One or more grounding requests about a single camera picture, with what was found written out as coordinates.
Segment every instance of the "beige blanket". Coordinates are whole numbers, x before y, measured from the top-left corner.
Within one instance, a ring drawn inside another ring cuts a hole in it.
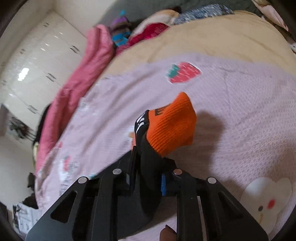
[[[116,57],[105,74],[121,74],[142,63],[184,53],[275,64],[296,75],[296,57],[270,23],[247,11],[176,25]]]

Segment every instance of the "strawberry print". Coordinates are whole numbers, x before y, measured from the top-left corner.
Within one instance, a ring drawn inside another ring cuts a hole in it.
[[[168,74],[168,78],[169,82],[172,84],[185,83],[198,76],[200,73],[200,70],[192,64],[189,64],[188,62],[181,62],[178,65],[173,64],[172,69]]]

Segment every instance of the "orange ribbed fabric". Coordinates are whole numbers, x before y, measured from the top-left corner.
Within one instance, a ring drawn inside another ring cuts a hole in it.
[[[196,114],[184,92],[171,104],[151,110],[148,115],[147,141],[161,157],[180,146],[192,144]]]

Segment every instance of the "blue fabric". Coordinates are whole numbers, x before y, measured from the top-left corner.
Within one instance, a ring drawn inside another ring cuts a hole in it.
[[[234,14],[233,11],[222,4],[210,4],[194,10],[181,13],[174,24],[195,21],[197,19],[216,17],[221,15]]]

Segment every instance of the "metal rivet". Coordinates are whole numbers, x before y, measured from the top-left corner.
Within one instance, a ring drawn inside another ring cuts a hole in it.
[[[181,169],[175,169],[174,170],[174,174],[175,175],[181,175],[182,174],[182,170]]]
[[[207,181],[208,181],[210,184],[215,184],[215,183],[217,182],[217,180],[216,180],[215,178],[213,178],[213,177],[209,177],[209,178],[207,179]]]
[[[78,179],[78,182],[81,183],[81,184],[86,183],[86,181],[87,181],[86,177],[81,177],[81,178]]]
[[[114,174],[114,175],[119,175],[121,172],[122,172],[122,170],[119,169],[119,168],[115,168],[115,169],[113,170],[113,174]]]

